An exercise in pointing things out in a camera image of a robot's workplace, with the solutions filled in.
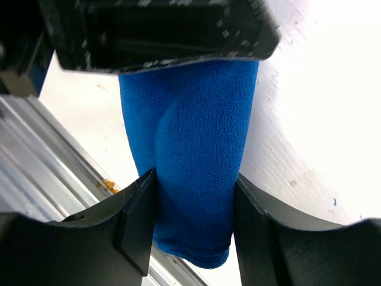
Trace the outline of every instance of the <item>white table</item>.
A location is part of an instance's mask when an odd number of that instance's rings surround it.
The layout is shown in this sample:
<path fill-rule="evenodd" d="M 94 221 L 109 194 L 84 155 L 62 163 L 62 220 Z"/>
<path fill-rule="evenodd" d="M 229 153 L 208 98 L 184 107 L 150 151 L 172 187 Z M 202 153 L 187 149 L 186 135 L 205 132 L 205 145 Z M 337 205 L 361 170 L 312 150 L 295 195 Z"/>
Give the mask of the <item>white table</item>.
<path fill-rule="evenodd" d="M 260 67 L 241 172 L 323 219 L 381 217 L 381 4 L 268 4 L 283 38 Z M 62 72 L 54 61 L 41 100 L 120 187 L 137 178 L 115 76 Z M 235 253 L 201 273 L 238 285 Z"/>

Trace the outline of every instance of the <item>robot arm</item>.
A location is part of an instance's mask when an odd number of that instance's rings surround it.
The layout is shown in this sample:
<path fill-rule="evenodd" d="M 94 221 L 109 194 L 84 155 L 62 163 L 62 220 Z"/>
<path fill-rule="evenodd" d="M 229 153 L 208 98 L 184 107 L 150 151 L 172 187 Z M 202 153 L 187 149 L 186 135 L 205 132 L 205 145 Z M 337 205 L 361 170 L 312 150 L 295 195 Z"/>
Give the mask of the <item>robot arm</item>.
<path fill-rule="evenodd" d="M 120 74 L 265 60 L 279 42 L 262 0 L 15 0 L 0 8 L 0 91 L 21 97 L 38 96 L 54 50 L 66 70 Z"/>

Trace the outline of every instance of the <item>black plastic part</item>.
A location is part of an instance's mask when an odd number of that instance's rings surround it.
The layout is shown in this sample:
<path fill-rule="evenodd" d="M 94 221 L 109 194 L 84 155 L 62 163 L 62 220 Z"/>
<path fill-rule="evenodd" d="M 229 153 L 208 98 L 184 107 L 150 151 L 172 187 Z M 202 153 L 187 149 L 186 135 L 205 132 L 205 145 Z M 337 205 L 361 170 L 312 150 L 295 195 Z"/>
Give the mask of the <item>black plastic part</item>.
<path fill-rule="evenodd" d="M 279 43 L 263 0 L 38 0 L 64 69 L 130 73 L 265 60 Z"/>
<path fill-rule="evenodd" d="M 240 176 L 235 241 L 243 286 L 378 286 L 381 220 L 341 226 L 300 212 Z"/>
<path fill-rule="evenodd" d="M 36 1 L 1 1 L 0 93 L 38 97 L 53 51 Z"/>
<path fill-rule="evenodd" d="M 150 171 L 63 222 L 1 214 L 1 285 L 139 286 L 148 268 L 156 187 Z"/>

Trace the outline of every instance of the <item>blue microfiber cloth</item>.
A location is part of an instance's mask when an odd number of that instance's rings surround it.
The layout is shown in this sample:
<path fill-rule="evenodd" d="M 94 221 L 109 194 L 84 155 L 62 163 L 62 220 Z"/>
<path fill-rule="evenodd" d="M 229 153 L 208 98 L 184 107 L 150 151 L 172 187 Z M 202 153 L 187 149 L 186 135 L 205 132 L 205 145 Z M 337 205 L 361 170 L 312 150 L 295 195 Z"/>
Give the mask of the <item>blue microfiber cloth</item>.
<path fill-rule="evenodd" d="M 201 268 L 229 255 L 257 71 L 257 62 L 211 61 L 119 77 L 138 172 L 157 168 L 154 241 Z"/>

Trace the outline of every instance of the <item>blue towel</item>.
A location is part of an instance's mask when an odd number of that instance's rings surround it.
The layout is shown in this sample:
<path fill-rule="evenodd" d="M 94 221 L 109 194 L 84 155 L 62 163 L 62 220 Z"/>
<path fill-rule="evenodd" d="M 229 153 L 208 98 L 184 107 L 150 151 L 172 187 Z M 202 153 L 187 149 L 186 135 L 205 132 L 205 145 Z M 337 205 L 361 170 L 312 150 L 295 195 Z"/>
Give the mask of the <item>blue towel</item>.
<path fill-rule="evenodd" d="M 157 168 L 154 241 L 200 268 L 229 255 L 257 71 L 257 62 L 212 61 L 119 77 L 138 172 Z"/>

